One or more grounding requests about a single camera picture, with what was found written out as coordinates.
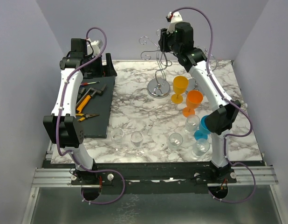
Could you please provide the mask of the chrome swirl wine glass rack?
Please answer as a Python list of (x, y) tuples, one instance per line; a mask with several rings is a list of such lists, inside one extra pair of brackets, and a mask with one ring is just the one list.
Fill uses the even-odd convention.
[(156, 53), (158, 69), (155, 71), (154, 78), (147, 84), (147, 91), (154, 98), (165, 98), (171, 91), (165, 70), (172, 65), (172, 62), (168, 60), (167, 55), (149, 37), (142, 36), (138, 41), (141, 45), (146, 45), (147, 41), (150, 41), (156, 47), (156, 50), (142, 51), (140, 57), (142, 60), (149, 61), (151, 59), (150, 53)]

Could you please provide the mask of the dark grey box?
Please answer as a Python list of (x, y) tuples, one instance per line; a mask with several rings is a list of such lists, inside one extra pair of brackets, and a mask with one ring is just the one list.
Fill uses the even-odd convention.
[(115, 79), (115, 77), (97, 77), (83, 80), (84, 83), (100, 81), (100, 83), (84, 86), (86, 91), (89, 88), (101, 89), (104, 84), (107, 85), (103, 95), (95, 95), (83, 108), (82, 113), (99, 114), (97, 117), (93, 117), (81, 122), (84, 137), (102, 139), (107, 138)]

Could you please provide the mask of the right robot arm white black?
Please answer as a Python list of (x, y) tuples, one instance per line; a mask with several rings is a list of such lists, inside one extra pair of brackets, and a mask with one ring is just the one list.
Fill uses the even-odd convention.
[(226, 178), (223, 167), (228, 164), (224, 136), (230, 133), (241, 104), (238, 100), (232, 100), (224, 91), (206, 64), (204, 52), (194, 47), (190, 23), (181, 21), (161, 29), (158, 43), (162, 52), (172, 52), (177, 57), (179, 64), (197, 81), (210, 103), (212, 113), (206, 117), (205, 124), (212, 135), (211, 163), (215, 168), (209, 171), (209, 177), (219, 183)]

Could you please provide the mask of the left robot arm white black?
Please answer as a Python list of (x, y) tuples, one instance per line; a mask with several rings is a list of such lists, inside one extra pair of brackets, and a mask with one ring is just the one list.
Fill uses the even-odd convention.
[(60, 61), (61, 84), (55, 106), (43, 118), (58, 154), (71, 157), (87, 184), (98, 180), (98, 170), (83, 141), (107, 137), (117, 76), (109, 53), (106, 65), (102, 64), (103, 50), (101, 41), (71, 39), (71, 50)]

